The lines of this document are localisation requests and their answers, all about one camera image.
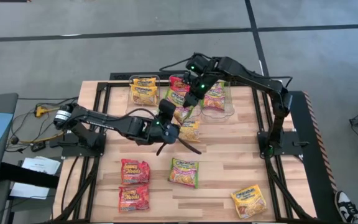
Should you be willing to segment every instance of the clear plastic container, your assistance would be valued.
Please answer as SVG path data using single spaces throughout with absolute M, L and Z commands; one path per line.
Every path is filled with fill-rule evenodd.
M 178 78 L 183 79 L 183 75 L 171 75 L 170 77 L 178 77 Z M 171 88 L 171 79 L 170 78 L 169 78 L 169 88 Z M 197 117 L 201 114 L 201 105 L 200 104 L 201 104 L 201 101 L 192 109 L 190 116 L 186 120 Z
M 202 108 L 201 119 L 206 123 L 220 123 L 227 121 L 234 114 L 234 107 L 231 99 L 230 82 L 223 82 L 224 91 L 224 110 L 216 110 L 214 108 Z
M 156 105 L 145 105 L 145 104 L 134 103 L 131 87 L 129 87 L 128 104 L 127 104 L 126 113 L 129 113 L 129 112 L 136 110 L 138 108 L 144 108 L 144 109 L 151 111 L 153 114 L 157 114 L 158 113 L 158 104 L 160 103 L 160 97 L 161 97 L 160 77 L 158 75 L 133 75 L 129 78 L 129 84 L 134 84 L 135 78 L 155 78 L 155 86 L 157 86 L 157 102 L 156 102 Z M 146 111 L 141 111 L 141 110 L 136 111 L 136 112 L 132 113 L 131 115 L 152 118 L 151 114 L 149 114 Z

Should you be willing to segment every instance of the white paper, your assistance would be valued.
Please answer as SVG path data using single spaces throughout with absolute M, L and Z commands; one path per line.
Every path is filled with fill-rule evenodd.
M 22 164 L 23 168 L 44 172 L 46 174 L 55 175 L 60 166 L 59 161 L 37 156 L 36 158 L 25 158 Z M 37 187 L 30 184 L 15 183 L 13 185 L 11 196 L 13 197 L 32 197 L 36 199 L 46 199 L 49 188 Z

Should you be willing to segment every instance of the ramen packet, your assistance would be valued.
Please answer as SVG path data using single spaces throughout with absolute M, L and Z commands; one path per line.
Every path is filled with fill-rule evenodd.
M 172 158 L 170 182 L 198 188 L 198 162 L 187 162 Z
M 138 105 L 157 105 L 157 86 L 136 86 L 131 84 L 132 100 Z
M 149 209 L 149 185 L 119 188 L 119 212 Z
M 146 184 L 150 180 L 148 163 L 121 159 L 121 184 Z
M 136 86 L 155 86 L 156 78 L 134 78 Z
M 165 95 L 165 99 L 177 107 L 173 113 L 173 116 L 180 124 L 183 124 L 183 122 L 190 117 L 194 108 L 193 106 L 189 106 L 187 108 L 183 107 L 183 103 L 185 102 L 185 94 L 185 91 L 175 91 L 169 88 L 167 94 Z
M 216 110 L 224 110 L 224 83 L 215 83 L 212 88 L 205 94 L 201 102 L 202 108 L 212 108 Z
M 233 192 L 231 197 L 240 218 L 249 218 L 267 209 L 266 201 L 258 185 Z
M 180 127 L 179 138 L 191 141 L 191 142 L 200 142 L 198 140 L 198 125 L 199 121 L 185 121 L 183 122 L 182 126 Z
M 187 84 L 184 84 L 182 81 L 183 79 L 180 77 L 174 77 L 174 76 L 170 76 L 169 77 L 169 81 L 170 81 L 170 88 L 173 91 L 185 91 L 185 92 L 189 92 L 190 91 L 190 86 Z

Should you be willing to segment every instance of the yellow connector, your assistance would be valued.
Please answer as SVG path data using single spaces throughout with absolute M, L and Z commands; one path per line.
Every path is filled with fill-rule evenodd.
M 47 109 L 47 108 L 44 108 L 43 106 L 38 106 L 37 109 L 35 110 L 35 117 L 40 118 L 40 117 L 42 117 L 42 115 L 44 115 L 44 114 L 46 114 L 48 112 L 51 112 L 51 111 L 55 111 L 57 109 L 58 108 Z

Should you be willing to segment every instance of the person's foot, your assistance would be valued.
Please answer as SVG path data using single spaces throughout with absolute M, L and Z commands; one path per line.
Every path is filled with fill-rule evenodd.
M 343 191 L 336 192 L 335 206 L 343 222 L 353 223 L 358 220 L 358 209 Z

